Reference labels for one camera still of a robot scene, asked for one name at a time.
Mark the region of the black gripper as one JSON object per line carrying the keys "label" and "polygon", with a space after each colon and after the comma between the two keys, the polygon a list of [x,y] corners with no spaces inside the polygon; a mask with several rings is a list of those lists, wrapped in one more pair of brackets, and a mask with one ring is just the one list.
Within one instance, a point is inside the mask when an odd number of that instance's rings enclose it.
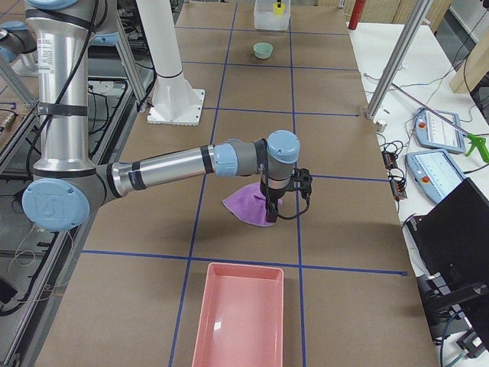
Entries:
{"label": "black gripper", "polygon": [[261,193],[265,198],[265,221],[276,222],[279,214],[279,200],[283,197],[283,188],[274,189],[261,182]]}

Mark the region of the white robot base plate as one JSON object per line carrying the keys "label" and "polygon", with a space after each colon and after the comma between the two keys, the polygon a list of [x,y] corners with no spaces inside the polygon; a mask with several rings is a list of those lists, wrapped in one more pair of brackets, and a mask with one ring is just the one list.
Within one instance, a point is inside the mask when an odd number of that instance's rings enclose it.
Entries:
{"label": "white robot base plate", "polygon": [[154,86],[147,122],[154,125],[197,126],[206,97],[204,89],[194,89],[183,75],[158,77]]}

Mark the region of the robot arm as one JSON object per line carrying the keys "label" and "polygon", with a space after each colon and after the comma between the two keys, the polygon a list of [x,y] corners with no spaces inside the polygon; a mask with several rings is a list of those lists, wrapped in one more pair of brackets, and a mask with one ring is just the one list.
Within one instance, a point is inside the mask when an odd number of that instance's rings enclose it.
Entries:
{"label": "robot arm", "polygon": [[37,35],[41,156],[22,206],[37,226],[67,231],[130,192],[206,174],[259,175],[268,222],[280,218],[285,193],[299,191],[310,198],[309,172],[296,168],[300,141],[286,130],[250,143],[232,139],[131,163],[94,164],[88,142],[87,50],[96,36],[117,32],[117,4],[28,1],[25,15]]}
{"label": "robot arm", "polygon": [[12,63],[20,55],[31,54],[36,50],[37,42],[24,22],[1,23],[1,56],[7,63]]}

